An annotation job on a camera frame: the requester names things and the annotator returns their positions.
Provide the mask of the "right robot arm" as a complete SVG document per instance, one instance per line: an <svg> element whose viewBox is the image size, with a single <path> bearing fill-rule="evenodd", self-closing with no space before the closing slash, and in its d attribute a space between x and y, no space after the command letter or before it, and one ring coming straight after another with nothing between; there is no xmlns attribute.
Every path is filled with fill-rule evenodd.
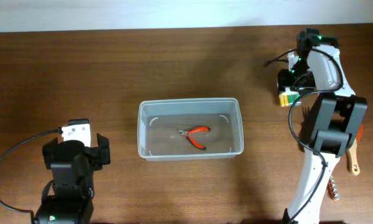
<svg viewBox="0 0 373 224"><path fill-rule="evenodd" d="M275 58L280 104L289 108L288 126L304 151L297 191L282 223L319 223L331 174L353 147L367 110L367 100L349 85L339 59L337 38L307 28L297 46Z"/></svg>

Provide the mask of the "clear plastic container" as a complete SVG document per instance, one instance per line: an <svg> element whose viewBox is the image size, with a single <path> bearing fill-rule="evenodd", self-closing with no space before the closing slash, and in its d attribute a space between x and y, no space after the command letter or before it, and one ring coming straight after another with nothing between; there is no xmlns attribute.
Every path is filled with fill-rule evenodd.
<svg viewBox="0 0 373 224"><path fill-rule="evenodd" d="M225 159L242 154L244 133L235 98L143 101L138 153L147 161Z"/></svg>

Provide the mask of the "red handled cutting pliers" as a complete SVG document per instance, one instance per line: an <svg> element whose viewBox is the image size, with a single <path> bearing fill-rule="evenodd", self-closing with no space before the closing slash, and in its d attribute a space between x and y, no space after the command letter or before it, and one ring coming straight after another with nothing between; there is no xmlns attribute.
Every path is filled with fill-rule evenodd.
<svg viewBox="0 0 373 224"><path fill-rule="evenodd" d="M197 126L191 129L178 129L178 132L183 136L193 147L205 151L206 146L202 144L203 138L211 131L207 126Z"/></svg>

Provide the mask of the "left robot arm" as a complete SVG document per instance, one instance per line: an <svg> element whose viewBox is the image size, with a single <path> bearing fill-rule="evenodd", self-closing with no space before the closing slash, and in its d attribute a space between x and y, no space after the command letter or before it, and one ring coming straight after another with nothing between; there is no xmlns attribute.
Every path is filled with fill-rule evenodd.
<svg viewBox="0 0 373 224"><path fill-rule="evenodd" d="M53 179L44 187L33 223L89 223L95 195L93 173L111 162L109 139L97 134L91 146L88 119L72 119L60 128L63 138L42 147L45 166Z"/></svg>

